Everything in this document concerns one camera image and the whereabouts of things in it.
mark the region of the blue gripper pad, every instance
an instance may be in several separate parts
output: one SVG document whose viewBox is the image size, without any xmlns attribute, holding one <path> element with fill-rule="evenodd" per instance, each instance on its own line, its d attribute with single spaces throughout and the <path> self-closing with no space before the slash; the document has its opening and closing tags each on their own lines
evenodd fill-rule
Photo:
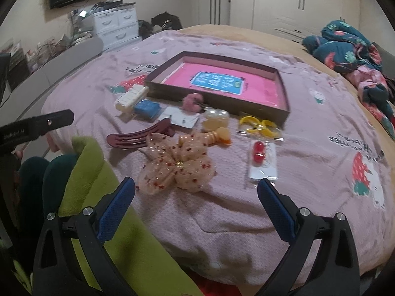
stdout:
<svg viewBox="0 0 395 296">
<path fill-rule="evenodd" d="M 135 192 L 136 186 L 133 179 L 130 178 L 109 203 L 107 209 L 99 219 L 97 239 L 101 243 L 111 240 L 114 237 L 123 216 L 134 198 Z"/>
<path fill-rule="evenodd" d="M 280 239 L 291 244 L 295 240 L 295 221 L 284 207 L 278 193 L 269 181 L 262 179 L 258 183 L 258 198 L 274 225 Z"/>
</svg>

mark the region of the pink fluffy hair clip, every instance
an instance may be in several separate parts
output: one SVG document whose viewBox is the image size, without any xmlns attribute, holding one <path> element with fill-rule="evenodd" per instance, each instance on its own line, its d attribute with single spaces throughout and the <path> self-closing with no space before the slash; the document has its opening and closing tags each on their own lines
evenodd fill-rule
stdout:
<svg viewBox="0 0 395 296">
<path fill-rule="evenodd" d="M 182 100 L 182 108 L 186 111 L 201 112 L 206 107 L 200 93 L 190 93 Z"/>
</svg>

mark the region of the silver bolt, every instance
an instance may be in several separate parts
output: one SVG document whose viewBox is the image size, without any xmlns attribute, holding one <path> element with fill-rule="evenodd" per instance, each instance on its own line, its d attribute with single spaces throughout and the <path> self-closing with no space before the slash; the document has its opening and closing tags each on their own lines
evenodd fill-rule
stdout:
<svg viewBox="0 0 395 296">
<path fill-rule="evenodd" d="M 310 211 L 307 208 L 301 208 L 300 209 L 300 214 L 302 216 L 308 216 L 310 214 Z"/>
<path fill-rule="evenodd" d="M 56 213 L 49 213 L 48 215 L 47 215 L 47 219 L 48 220 L 52 220 L 52 219 L 54 219 L 56 217 Z"/>
<path fill-rule="evenodd" d="M 92 209 L 91 207 L 86 207 L 86 208 L 82 211 L 82 213 L 83 213 L 85 216 L 91 215 L 92 212 L 93 212 L 93 209 Z"/>
<path fill-rule="evenodd" d="M 337 219 L 338 219 L 338 220 L 346 220 L 346 216 L 345 216 L 345 214 L 343 214 L 343 213 L 338 213 L 338 214 L 337 214 Z"/>
</svg>

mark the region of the drawer handle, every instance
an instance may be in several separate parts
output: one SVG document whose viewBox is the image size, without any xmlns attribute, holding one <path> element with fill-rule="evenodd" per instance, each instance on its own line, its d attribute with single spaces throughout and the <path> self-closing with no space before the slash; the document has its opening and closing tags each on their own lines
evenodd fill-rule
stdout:
<svg viewBox="0 0 395 296">
<path fill-rule="evenodd" d="M 125 32 L 124 34 L 120 34 L 120 35 L 117 35 L 117 36 L 116 36 L 116 38 L 117 38 L 118 40 L 122 40 L 124 37 L 126 37 L 126 32 Z"/>
</svg>

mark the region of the mattress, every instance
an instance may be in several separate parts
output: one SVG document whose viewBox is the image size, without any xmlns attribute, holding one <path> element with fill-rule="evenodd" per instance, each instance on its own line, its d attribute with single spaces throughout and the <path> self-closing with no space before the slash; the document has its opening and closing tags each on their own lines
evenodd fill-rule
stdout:
<svg viewBox="0 0 395 296">
<path fill-rule="evenodd" d="M 114 149 L 105 139 L 110 133 L 143 130 L 150 123 L 122 121 L 113 107 L 116 96 L 108 87 L 135 74 L 141 65 L 160 65 L 181 51 L 238 57 L 279 70 L 291 114 L 285 141 L 277 148 L 278 191 L 317 215 L 345 213 L 361 273 L 385 262 L 395 245 L 394 143 L 360 106 L 353 87 L 294 42 L 206 25 L 165 31 L 137 46 L 104 54 L 62 81 L 43 106 L 43 113 L 71 109 L 75 114 L 72 126 L 51 133 L 62 152 L 72 150 L 73 135 L 94 136 L 119 180 L 137 179 L 148 161 L 144 150 Z M 317 101 L 317 92 L 324 99 Z M 232 118 L 230 128 L 235 131 L 236 127 L 237 119 Z M 234 285 L 263 284 L 288 247 L 262 209 L 254 184 L 246 180 L 248 150 L 249 141 L 234 133 L 228 149 L 209 148 L 218 175 L 207 188 L 199 193 L 172 188 L 151 197 L 138 193 L 132 204 L 181 265 Z M 361 165 L 369 166 L 375 176 L 364 183 L 381 187 L 381 195 L 374 195 L 374 188 L 366 192 L 355 187 L 356 180 L 366 176 L 358 173 Z M 298 283 L 306 280 L 317 250 L 316 243 Z"/>
</svg>

